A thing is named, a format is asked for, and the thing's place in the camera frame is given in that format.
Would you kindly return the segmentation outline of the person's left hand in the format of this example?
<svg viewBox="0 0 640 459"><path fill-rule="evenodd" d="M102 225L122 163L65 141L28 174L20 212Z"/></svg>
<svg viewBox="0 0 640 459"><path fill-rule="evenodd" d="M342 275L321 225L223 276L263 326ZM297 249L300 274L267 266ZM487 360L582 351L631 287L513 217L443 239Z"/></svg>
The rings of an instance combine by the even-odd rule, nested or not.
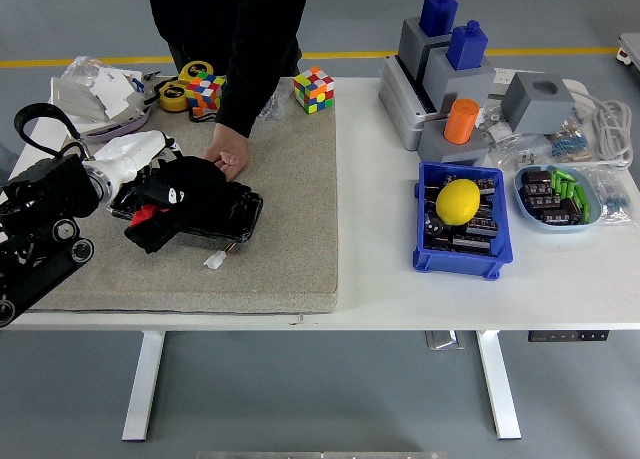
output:
<svg viewBox="0 0 640 459"><path fill-rule="evenodd" d="M228 181L233 181L251 162L249 141L233 129L217 124L202 157L212 162Z"/></svg>

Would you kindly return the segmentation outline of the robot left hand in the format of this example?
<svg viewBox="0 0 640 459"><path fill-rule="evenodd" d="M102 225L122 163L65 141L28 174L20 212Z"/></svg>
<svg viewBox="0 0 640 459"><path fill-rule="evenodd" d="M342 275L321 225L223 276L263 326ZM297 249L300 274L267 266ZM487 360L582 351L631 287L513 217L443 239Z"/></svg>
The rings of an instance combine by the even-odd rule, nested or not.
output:
<svg viewBox="0 0 640 459"><path fill-rule="evenodd" d="M178 154L181 149L173 137L150 130L127 134L109 141L83 166L101 204L111 201L123 184L133 181L165 149Z"/></svg>

